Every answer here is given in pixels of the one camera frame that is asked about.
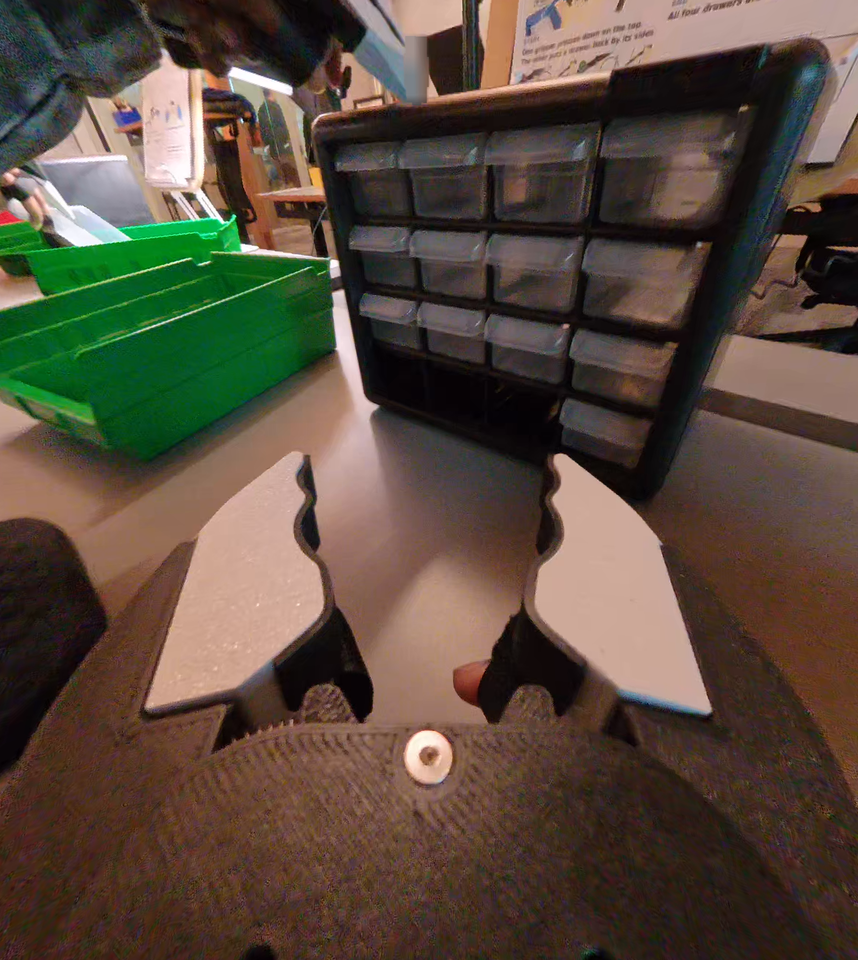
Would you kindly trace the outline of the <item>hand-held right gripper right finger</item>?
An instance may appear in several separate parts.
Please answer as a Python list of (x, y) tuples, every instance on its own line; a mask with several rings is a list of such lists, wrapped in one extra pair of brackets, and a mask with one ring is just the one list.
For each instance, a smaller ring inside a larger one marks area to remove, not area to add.
[(546, 465), (535, 557), (479, 688), (491, 723), (524, 689), (591, 727), (632, 704), (703, 720), (713, 707), (662, 542), (572, 457)]

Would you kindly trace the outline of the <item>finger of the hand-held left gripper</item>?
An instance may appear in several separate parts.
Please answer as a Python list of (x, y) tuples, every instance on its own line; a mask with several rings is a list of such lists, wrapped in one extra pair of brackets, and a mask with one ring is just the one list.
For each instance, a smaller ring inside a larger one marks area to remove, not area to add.
[(353, 49), (355, 60), (397, 100), (406, 101), (405, 41), (392, 1), (344, 1), (361, 23), (363, 38)]

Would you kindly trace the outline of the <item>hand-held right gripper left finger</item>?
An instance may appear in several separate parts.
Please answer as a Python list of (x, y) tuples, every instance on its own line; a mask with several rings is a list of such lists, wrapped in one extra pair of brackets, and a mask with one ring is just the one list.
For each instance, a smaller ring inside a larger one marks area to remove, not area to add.
[(373, 684), (319, 556), (311, 458), (293, 451), (197, 535), (147, 689), (150, 717), (226, 706), (245, 730), (289, 721), (335, 687), (354, 722)]

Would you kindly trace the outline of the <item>rows of clear drawers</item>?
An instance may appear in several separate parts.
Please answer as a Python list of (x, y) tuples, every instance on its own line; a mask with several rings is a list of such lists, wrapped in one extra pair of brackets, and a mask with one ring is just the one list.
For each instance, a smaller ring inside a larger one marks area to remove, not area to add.
[(750, 120), (743, 107), (334, 146), (374, 393), (636, 468)]

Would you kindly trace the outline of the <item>black drawer cabinet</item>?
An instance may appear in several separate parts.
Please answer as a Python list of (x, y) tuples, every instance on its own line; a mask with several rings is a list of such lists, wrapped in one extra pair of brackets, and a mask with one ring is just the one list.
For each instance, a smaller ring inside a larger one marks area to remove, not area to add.
[[(796, 157), (808, 152), (810, 120), (821, 111), (821, 100), (832, 98), (823, 91), (830, 73), (823, 45), (804, 38), (627, 67), (607, 74), (454, 94), (421, 105), (396, 103), (320, 116), (313, 127), (315, 155), (321, 165), (365, 395), (396, 413), (414, 416), (520, 459), (536, 463), (557, 451), (574, 455), (621, 496), (637, 500), (652, 497), (675, 460), (719, 344), (744, 306), (788, 209)], [(347, 141), (447, 137), (473, 130), (492, 133), (742, 108), (751, 110), (744, 150), (720, 217), (705, 232), (711, 244), (709, 258), (637, 467), (628, 471), (584, 457), (555, 440), (540, 447), (517, 445), (512, 437), (438, 422), (419, 411), (394, 406), (374, 393), (365, 363), (365, 330), (358, 314), (361, 273), (347, 246), (352, 201), (335, 172), (334, 146)]]

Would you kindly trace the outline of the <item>person's left forearm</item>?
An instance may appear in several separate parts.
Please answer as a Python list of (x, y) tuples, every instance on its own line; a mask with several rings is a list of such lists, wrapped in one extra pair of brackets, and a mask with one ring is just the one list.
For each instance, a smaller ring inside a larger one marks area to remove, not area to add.
[(62, 142), (87, 98), (147, 76), (161, 52), (140, 2), (0, 1), (0, 178)]

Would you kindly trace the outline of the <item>person's left hand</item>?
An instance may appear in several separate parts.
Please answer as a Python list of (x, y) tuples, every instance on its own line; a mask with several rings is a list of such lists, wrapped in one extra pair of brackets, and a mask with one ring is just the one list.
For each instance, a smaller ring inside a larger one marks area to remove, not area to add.
[(172, 61), (224, 78), (256, 52), (254, 37), (278, 33), (282, 9), (273, 1), (146, 1)]

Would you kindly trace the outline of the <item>person's right hand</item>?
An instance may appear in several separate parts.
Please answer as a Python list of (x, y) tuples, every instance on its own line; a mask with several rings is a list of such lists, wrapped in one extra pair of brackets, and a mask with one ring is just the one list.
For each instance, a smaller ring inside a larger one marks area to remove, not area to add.
[(480, 706), (480, 686), (490, 661), (478, 660), (456, 667), (452, 672), (452, 683), (459, 700), (478, 708)]

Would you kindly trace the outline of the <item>wooden table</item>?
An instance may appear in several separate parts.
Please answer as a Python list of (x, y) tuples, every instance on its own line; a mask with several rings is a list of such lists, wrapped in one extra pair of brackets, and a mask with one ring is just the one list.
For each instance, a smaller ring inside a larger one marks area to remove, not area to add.
[(322, 187), (290, 187), (258, 193), (257, 198), (269, 203), (282, 219), (307, 222), (311, 228), (315, 255), (318, 258), (330, 257), (323, 226), (328, 222), (328, 205)]

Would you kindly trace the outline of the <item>white paper on stand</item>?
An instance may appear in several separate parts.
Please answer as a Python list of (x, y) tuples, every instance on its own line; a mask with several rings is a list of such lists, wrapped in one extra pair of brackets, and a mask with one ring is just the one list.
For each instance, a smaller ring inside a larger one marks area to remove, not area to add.
[(202, 71), (182, 68), (164, 52), (141, 90), (147, 184), (166, 191), (197, 190), (205, 171)]

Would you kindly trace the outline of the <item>green plastic bin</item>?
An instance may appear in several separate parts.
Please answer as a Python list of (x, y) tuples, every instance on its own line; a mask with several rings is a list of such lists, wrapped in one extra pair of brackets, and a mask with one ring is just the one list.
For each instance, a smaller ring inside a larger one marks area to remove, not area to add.
[(28, 268), (40, 291), (71, 292), (184, 259), (205, 263), (214, 252), (239, 253), (243, 246), (235, 218), (159, 222), (122, 232), (124, 241), (28, 252)]
[(31, 277), (28, 256), (47, 248), (43, 234), (29, 222), (0, 225), (0, 267), (11, 277)]
[(57, 357), (147, 330), (210, 306), (243, 311), (243, 298), (264, 288), (270, 303), (307, 290), (332, 302), (330, 261), (268, 251), (183, 259), (46, 295), (0, 310), (0, 378)]
[(0, 399), (92, 445), (148, 461), (336, 347), (333, 298), (270, 283), (131, 330), (0, 366)]

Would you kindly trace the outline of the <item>dark grey monitor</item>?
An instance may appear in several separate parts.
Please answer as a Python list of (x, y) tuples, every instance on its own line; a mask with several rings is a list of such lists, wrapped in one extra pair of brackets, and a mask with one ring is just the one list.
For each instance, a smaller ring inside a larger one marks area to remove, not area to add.
[(117, 229), (157, 219), (141, 182), (121, 154), (40, 159), (39, 168), (70, 206), (83, 206)]

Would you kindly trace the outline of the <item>clear plastic container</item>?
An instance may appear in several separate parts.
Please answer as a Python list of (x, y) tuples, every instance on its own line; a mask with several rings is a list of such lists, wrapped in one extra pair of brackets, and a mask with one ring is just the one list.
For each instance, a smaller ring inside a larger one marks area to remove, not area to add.
[(39, 233), (54, 249), (126, 243), (130, 238), (85, 206), (50, 209)]

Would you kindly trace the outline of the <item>printed instruction sheet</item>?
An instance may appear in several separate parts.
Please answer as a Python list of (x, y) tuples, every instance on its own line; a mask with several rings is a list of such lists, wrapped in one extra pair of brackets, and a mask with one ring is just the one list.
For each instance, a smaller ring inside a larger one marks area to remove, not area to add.
[(809, 163), (833, 162), (858, 117), (858, 1), (523, 1), (513, 85), (760, 43), (820, 41), (835, 93)]

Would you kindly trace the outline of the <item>black office chair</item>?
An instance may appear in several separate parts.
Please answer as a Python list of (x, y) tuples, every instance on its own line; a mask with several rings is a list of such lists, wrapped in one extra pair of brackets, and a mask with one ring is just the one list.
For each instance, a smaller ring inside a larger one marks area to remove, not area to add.
[(805, 238), (795, 261), (795, 273), (809, 290), (801, 308), (838, 306), (856, 315), (840, 326), (793, 331), (775, 339), (858, 356), (858, 193), (829, 195), (817, 211), (793, 209), (784, 225)]

